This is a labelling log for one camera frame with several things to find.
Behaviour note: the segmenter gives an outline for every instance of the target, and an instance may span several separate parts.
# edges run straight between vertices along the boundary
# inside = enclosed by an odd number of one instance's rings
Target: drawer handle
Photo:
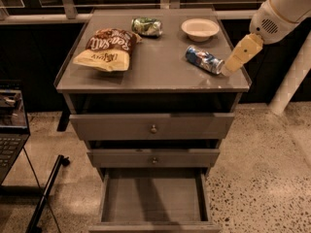
[[[156,157],[153,158],[153,164],[156,165],[158,163],[158,159]]]
[[[157,128],[154,124],[153,124],[152,128],[150,129],[150,132],[152,132],[153,134],[155,134],[157,132]]]

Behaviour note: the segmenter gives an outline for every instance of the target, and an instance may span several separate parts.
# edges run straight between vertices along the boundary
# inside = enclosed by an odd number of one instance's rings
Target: bowl
[[[195,42],[207,41],[220,31],[219,25],[209,19],[194,18],[183,22],[182,30]]]

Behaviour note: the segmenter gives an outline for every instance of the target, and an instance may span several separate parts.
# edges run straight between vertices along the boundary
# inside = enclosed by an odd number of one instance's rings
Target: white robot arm
[[[258,54],[263,45],[281,41],[310,16],[311,0],[266,0],[252,18],[251,34],[234,48],[222,73],[231,75]]]

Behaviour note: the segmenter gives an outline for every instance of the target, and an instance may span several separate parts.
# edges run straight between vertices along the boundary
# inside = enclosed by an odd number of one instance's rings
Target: cable
[[[58,221],[57,221],[56,216],[55,216],[55,214],[54,214],[54,212],[53,212],[53,210],[52,210],[52,206],[51,206],[51,204],[50,204],[50,202],[49,202],[49,199],[45,196],[45,194],[44,194],[44,192],[43,192],[43,189],[42,189],[41,186],[40,186],[38,177],[37,177],[36,172],[35,172],[35,170],[34,170],[32,164],[31,164],[31,161],[30,161],[30,158],[29,158],[28,153],[27,153],[27,151],[26,151],[26,148],[23,147],[22,149],[23,149],[23,151],[25,152],[26,158],[27,158],[27,160],[28,160],[28,163],[29,163],[29,165],[30,165],[30,168],[31,168],[31,170],[32,170],[32,173],[33,173],[33,175],[34,175],[34,177],[35,177],[36,183],[37,183],[37,185],[38,185],[38,187],[39,187],[40,193],[41,193],[42,197],[44,197],[44,199],[45,199],[45,201],[46,201],[46,203],[47,203],[47,205],[48,205],[48,207],[49,207],[49,209],[50,209],[50,211],[51,211],[52,218],[53,218],[53,220],[54,220],[54,222],[55,222],[55,224],[56,224],[58,233],[61,233],[61,230],[60,230]]]

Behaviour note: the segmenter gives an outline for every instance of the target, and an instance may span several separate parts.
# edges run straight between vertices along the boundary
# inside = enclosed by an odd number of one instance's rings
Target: floor
[[[99,220],[101,179],[71,125],[57,132],[60,113],[29,115],[26,151],[45,185],[59,154],[61,167],[50,205],[38,226],[43,232],[87,232]],[[291,103],[276,116],[265,104],[238,105],[206,180],[212,220],[224,233],[311,232],[311,103]],[[22,152],[4,185],[36,185]],[[25,232],[33,198],[0,196],[0,232]],[[57,220],[58,229],[53,219]]]

